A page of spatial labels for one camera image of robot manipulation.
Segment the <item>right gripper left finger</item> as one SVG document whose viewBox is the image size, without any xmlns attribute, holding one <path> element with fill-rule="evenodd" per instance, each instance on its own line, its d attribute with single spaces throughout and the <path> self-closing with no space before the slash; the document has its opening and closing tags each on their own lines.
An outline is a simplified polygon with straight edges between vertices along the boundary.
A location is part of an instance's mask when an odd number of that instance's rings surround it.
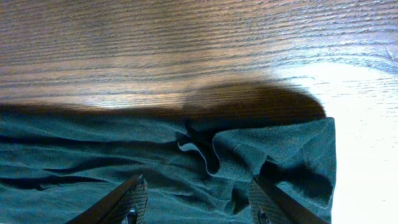
<svg viewBox="0 0 398 224">
<path fill-rule="evenodd" d="M 67 224 L 141 224 L 149 198 L 143 175 L 134 175 Z"/>
</svg>

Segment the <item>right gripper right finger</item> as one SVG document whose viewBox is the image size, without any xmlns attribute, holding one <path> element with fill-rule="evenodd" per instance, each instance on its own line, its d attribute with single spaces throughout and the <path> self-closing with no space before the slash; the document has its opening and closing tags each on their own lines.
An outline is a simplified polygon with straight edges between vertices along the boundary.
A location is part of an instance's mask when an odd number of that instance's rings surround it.
<svg viewBox="0 0 398 224">
<path fill-rule="evenodd" d="M 261 176 L 254 176 L 249 206 L 255 224 L 329 224 Z"/>
</svg>

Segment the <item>black nike t-shirt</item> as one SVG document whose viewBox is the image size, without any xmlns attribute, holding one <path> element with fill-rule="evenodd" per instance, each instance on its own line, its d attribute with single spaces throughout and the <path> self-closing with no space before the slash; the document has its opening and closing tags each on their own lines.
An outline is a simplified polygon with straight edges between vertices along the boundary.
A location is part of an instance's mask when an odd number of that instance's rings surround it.
<svg viewBox="0 0 398 224">
<path fill-rule="evenodd" d="M 133 175 L 148 183 L 145 223 L 255 223 L 254 177 L 329 222 L 335 121 L 1 111 L 3 223 L 65 223 Z"/>
</svg>

